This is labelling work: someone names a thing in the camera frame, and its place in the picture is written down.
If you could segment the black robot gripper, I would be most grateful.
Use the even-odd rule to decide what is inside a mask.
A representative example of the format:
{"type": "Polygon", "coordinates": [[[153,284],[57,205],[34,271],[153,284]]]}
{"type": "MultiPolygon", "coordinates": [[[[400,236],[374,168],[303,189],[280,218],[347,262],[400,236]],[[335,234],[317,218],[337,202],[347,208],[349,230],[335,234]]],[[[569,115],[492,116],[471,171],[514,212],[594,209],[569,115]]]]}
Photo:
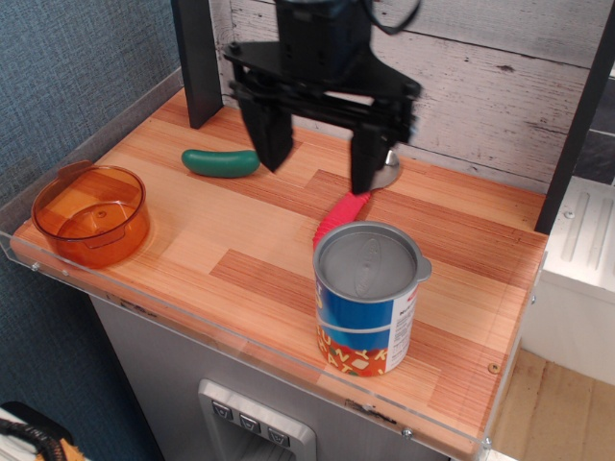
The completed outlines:
{"type": "Polygon", "coordinates": [[[355,195],[397,178],[394,143],[407,143],[421,86],[371,49],[371,13],[280,13],[275,41],[233,42],[232,88],[258,159],[276,172],[293,146],[291,115],[354,131],[355,195]]]}

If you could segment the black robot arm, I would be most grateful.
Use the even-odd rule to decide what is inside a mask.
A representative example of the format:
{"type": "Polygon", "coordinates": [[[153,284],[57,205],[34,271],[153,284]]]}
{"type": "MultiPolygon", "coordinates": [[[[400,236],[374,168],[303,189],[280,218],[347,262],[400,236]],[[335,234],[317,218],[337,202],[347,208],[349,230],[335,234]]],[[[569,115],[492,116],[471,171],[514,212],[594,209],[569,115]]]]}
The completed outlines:
{"type": "Polygon", "coordinates": [[[293,148],[295,115],[352,132],[351,185],[371,188],[388,152],[407,144],[422,87],[378,59],[372,29],[396,35],[417,16],[385,26],[370,1],[278,1],[278,40],[224,50],[231,83],[260,162],[276,171],[293,148]]]}

